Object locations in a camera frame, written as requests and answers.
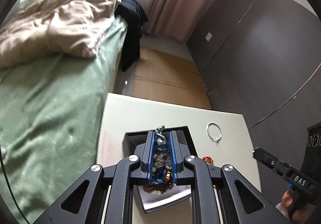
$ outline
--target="triangular cutout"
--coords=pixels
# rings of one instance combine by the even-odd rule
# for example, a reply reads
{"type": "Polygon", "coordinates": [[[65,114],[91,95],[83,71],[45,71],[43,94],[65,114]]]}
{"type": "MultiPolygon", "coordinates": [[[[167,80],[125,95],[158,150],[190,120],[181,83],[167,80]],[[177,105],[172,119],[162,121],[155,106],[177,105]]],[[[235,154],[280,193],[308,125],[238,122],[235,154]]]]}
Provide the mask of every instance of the triangular cutout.
{"type": "Polygon", "coordinates": [[[61,204],[63,210],[77,214],[80,210],[81,203],[89,185],[89,180],[83,181],[82,184],[61,204]]]}
{"type": "Polygon", "coordinates": [[[263,203],[242,182],[237,180],[235,185],[247,214],[263,209],[263,203]]]}

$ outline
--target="bed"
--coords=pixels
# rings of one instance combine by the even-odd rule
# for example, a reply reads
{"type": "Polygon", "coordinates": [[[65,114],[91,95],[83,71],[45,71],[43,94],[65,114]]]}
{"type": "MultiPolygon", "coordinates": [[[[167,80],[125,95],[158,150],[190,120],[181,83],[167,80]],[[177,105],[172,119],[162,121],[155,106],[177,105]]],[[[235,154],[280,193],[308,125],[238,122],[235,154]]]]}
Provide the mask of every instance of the bed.
{"type": "MultiPolygon", "coordinates": [[[[35,0],[18,0],[9,13],[35,0]]],[[[95,59],[64,54],[0,70],[0,141],[13,194],[30,223],[96,162],[127,24],[116,17],[95,59]]],[[[20,223],[0,171],[0,194],[20,223]]]]}

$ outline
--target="hand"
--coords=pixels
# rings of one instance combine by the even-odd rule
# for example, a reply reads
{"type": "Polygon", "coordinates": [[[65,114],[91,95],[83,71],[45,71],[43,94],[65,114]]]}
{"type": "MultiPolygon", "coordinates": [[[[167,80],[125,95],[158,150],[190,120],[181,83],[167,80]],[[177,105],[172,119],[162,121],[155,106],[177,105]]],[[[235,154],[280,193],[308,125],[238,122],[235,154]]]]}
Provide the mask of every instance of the hand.
{"type": "MultiPolygon", "coordinates": [[[[291,190],[287,190],[283,197],[282,202],[279,203],[276,208],[288,219],[290,220],[288,216],[288,208],[291,207],[293,204],[293,198],[291,196],[291,190]]],[[[306,208],[297,210],[293,216],[292,220],[294,221],[300,221],[300,223],[304,223],[309,216],[308,210],[306,208]]]]}

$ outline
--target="blue gripper pad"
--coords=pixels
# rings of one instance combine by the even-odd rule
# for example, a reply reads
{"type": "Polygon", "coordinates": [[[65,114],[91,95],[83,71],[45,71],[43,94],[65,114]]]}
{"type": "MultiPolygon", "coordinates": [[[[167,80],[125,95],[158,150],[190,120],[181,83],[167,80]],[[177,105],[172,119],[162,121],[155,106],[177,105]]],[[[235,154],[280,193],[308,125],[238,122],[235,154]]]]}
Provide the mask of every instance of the blue gripper pad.
{"type": "Polygon", "coordinates": [[[169,134],[169,146],[170,146],[170,153],[171,153],[171,166],[172,166],[172,177],[173,182],[176,183],[177,181],[177,163],[176,163],[176,157],[175,157],[175,151],[174,151],[174,143],[173,143],[173,136],[170,132],[169,134]]]}
{"type": "Polygon", "coordinates": [[[151,137],[150,149],[149,149],[149,157],[148,157],[148,168],[147,168],[147,181],[150,183],[151,176],[152,176],[152,169],[154,165],[154,154],[155,154],[155,136],[156,133],[153,132],[151,137]]]}

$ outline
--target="metal bolt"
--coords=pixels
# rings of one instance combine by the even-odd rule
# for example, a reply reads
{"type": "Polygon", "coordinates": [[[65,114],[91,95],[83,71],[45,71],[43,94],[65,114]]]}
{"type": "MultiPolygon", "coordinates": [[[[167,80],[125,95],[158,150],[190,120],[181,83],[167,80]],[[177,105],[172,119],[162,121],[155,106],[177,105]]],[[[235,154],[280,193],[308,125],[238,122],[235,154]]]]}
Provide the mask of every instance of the metal bolt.
{"type": "Polygon", "coordinates": [[[227,172],[231,172],[231,171],[234,170],[233,166],[232,166],[232,165],[229,165],[229,164],[225,164],[225,165],[223,166],[223,169],[224,169],[224,171],[227,171],[227,172]]]}
{"type": "Polygon", "coordinates": [[[128,157],[128,160],[130,161],[137,161],[139,159],[139,157],[137,155],[131,155],[128,157]]]}
{"type": "Polygon", "coordinates": [[[195,161],[196,157],[194,155],[187,155],[186,156],[186,161],[195,161]]]}
{"type": "Polygon", "coordinates": [[[92,171],[96,172],[96,171],[99,171],[100,168],[101,168],[100,165],[95,164],[95,165],[93,165],[90,169],[91,169],[92,171]]]}

